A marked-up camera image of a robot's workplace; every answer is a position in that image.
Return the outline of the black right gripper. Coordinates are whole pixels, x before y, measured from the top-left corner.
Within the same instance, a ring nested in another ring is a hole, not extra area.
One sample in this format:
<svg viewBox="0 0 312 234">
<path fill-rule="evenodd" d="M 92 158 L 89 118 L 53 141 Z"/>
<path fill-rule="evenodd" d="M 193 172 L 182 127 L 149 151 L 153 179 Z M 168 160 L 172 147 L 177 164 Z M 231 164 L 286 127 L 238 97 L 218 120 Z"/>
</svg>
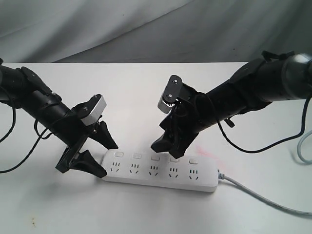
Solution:
<svg viewBox="0 0 312 234">
<path fill-rule="evenodd" d="M 168 152 L 174 158 L 184 156 L 186 150 L 202 130 L 196 102 L 202 93 L 189 91 L 187 100 L 179 99 L 159 126 L 163 135 L 152 143 L 156 153 Z"/>
</svg>

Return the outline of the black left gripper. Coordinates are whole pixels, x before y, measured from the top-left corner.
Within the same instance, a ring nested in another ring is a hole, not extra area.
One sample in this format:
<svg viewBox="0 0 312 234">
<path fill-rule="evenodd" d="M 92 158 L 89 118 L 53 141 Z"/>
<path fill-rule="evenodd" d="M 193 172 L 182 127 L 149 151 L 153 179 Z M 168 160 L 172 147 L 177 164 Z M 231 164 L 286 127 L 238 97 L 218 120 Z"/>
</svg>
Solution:
<svg viewBox="0 0 312 234">
<path fill-rule="evenodd" d="M 106 170 L 93 158 L 88 150 L 80 152 L 87 138 L 100 143 L 106 149 L 118 149 L 107 124 L 104 121 L 86 126 L 79 118 L 83 103 L 73 107 L 66 115 L 58 120 L 53 133 L 66 145 L 56 169 L 62 173 L 69 170 L 79 170 L 92 174 L 98 178 L 107 176 Z"/>
</svg>

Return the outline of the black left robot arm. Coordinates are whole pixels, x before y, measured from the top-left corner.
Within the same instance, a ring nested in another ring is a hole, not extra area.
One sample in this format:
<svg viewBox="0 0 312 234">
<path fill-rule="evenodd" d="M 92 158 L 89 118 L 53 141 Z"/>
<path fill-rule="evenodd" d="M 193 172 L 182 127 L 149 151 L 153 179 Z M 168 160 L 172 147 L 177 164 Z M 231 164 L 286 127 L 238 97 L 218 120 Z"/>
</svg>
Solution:
<svg viewBox="0 0 312 234">
<path fill-rule="evenodd" d="M 65 173 L 69 170 L 79 170 L 98 178 L 107 175 L 106 170 L 96 162 L 88 150 L 80 152 L 88 138 L 108 150 L 118 148 L 107 124 L 101 120 L 106 107 L 103 95 L 96 94 L 87 102 L 69 108 L 62 102 L 61 97 L 29 68 L 13 69 L 1 65 L 0 101 L 10 106 L 13 111 L 23 109 L 34 118 L 35 129 L 40 123 L 66 144 L 66 149 L 56 165 L 58 171 Z"/>
</svg>

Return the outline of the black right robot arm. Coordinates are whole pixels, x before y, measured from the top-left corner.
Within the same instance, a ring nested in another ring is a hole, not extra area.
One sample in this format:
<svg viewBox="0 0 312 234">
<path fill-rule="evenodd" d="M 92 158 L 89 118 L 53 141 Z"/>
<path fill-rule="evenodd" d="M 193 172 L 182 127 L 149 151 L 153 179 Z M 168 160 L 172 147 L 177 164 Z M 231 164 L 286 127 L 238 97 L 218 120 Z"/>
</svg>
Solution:
<svg viewBox="0 0 312 234">
<path fill-rule="evenodd" d="M 274 54 L 263 51 L 260 58 L 240 67 L 228 80 L 207 93 L 198 92 L 177 75 L 171 75 L 158 102 L 166 114 L 160 123 L 163 135 L 151 149 L 184 156 L 198 134 L 232 117 L 261 110 L 273 102 L 312 98 L 312 57 L 293 51 Z"/>
</svg>

